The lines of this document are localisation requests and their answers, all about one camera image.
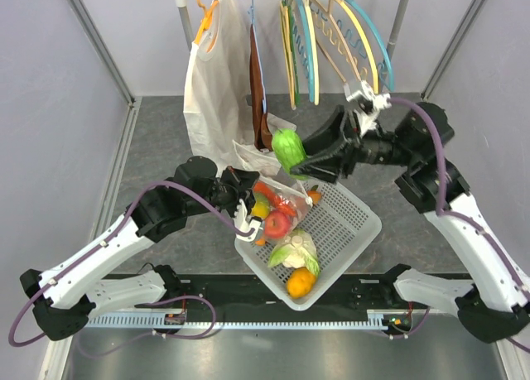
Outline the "yellow lemon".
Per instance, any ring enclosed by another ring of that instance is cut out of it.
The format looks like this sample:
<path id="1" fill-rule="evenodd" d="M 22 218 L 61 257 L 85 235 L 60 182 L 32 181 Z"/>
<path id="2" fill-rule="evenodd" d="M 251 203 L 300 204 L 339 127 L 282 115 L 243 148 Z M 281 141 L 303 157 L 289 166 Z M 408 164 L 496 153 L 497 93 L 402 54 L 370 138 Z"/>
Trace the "yellow lemon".
<path id="1" fill-rule="evenodd" d="M 268 198 L 259 192 L 255 192 L 253 196 L 255 199 L 255 204 L 252 207 L 251 215 L 260 219 L 265 219 L 271 211 L 271 204 Z"/>

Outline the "orange carrot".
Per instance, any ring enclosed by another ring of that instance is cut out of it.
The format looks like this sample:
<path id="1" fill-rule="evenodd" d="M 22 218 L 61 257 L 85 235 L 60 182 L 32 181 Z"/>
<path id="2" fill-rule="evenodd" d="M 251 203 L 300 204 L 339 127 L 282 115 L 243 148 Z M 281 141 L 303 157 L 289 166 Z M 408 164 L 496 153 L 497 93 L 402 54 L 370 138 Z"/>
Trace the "orange carrot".
<path id="1" fill-rule="evenodd" d="M 264 194 L 268 198 L 270 204 L 275 209 L 278 209 L 285 215 L 288 215 L 291 217 L 297 216 L 297 211 L 295 209 L 295 206 L 289 200 L 282 198 L 279 194 L 277 194 L 264 182 L 258 181 L 253 187 L 253 191 Z"/>

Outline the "clear dotted zip top bag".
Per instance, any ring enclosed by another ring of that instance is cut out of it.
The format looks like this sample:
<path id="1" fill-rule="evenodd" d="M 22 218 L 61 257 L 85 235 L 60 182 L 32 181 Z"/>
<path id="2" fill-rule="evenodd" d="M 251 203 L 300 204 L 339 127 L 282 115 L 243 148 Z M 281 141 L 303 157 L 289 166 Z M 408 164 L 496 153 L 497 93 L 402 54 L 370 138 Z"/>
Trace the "clear dotted zip top bag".
<path id="1" fill-rule="evenodd" d="M 235 155 L 243 169 L 258 171 L 259 178 L 253 187 L 255 204 L 252 217 L 261 220 L 258 246 L 275 243 L 286 237 L 309 213 L 313 201 L 300 181 L 287 185 L 274 177 L 280 171 L 280 162 L 273 152 L 261 152 L 252 145 L 233 142 Z"/>

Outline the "light green cucumber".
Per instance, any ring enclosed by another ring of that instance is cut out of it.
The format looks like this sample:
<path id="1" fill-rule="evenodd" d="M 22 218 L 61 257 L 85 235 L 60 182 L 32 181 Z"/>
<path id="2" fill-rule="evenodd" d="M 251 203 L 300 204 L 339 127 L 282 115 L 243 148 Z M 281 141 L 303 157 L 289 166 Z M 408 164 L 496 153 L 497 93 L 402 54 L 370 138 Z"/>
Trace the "light green cucumber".
<path id="1" fill-rule="evenodd" d="M 291 168 L 306 158 L 302 140 L 298 134 L 287 128 L 281 128 L 272 136 L 272 150 L 282 166 L 282 169 L 296 180 L 306 180 L 307 176 L 298 176 L 291 173 Z"/>

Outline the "red apple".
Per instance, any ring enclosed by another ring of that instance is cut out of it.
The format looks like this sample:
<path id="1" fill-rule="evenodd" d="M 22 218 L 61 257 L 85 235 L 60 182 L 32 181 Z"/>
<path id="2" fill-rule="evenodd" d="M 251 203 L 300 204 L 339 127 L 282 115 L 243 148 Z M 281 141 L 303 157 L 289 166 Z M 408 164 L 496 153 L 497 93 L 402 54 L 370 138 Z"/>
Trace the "red apple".
<path id="1" fill-rule="evenodd" d="M 264 220 L 263 233 L 267 238 L 283 238 L 291 228 L 291 220 L 278 210 L 273 210 Z"/>

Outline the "orange tangerine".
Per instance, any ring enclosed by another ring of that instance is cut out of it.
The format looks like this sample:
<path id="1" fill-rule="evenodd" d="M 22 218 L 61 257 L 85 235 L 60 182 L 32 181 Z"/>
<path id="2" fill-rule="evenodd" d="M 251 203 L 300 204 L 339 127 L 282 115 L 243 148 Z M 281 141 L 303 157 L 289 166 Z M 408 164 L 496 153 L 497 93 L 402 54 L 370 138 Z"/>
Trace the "orange tangerine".
<path id="1" fill-rule="evenodd" d="M 310 293 L 316 280 L 317 276 L 306 267 L 298 268 L 287 280 L 287 292 L 292 299 L 300 299 Z"/>

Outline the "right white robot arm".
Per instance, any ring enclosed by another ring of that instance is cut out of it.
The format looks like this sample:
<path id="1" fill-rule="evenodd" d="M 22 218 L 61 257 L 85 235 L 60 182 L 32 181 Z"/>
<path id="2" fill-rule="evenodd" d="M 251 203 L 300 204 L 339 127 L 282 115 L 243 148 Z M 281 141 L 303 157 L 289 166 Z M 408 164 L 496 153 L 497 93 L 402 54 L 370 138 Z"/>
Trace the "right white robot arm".
<path id="1" fill-rule="evenodd" d="M 419 214 L 450 244 L 469 278 L 445 279 L 398 264 L 383 276 L 379 298 L 388 308 L 417 303 L 453 315 L 476 339 L 514 341 L 529 323 L 529 278 L 508 255 L 481 214 L 470 187 L 444 154 L 454 130 L 433 103 L 390 97 L 407 108 L 391 132 L 375 119 L 375 107 L 338 107 L 306 138 L 305 157 L 291 166 L 295 176 L 335 183 L 359 164 L 400 166 L 397 187 Z"/>

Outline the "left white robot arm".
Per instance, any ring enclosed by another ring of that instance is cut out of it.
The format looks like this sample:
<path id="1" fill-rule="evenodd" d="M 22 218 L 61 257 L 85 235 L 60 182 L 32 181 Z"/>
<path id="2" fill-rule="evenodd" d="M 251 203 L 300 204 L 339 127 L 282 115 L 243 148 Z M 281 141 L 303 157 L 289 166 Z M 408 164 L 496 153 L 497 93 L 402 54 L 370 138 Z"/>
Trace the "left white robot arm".
<path id="1" fill-rule="evenodd" d="M 168 265 L 112 279 L 109 273 L 130 257 L 185 228 L 188 218 L 212 213 L 237 237 L 252 241 L 260 221 L 250 215 L 253 187 L 260 175 L 227 166 L 219 171 L 209 158 L 193 156 L 172 177 L 151 183 L 100 236 L 61 264 L 29 269 L 20 282 L 44 336 L 58 341 L 90 320 L 120 309 L 181 301 L 181 281 Z"/>

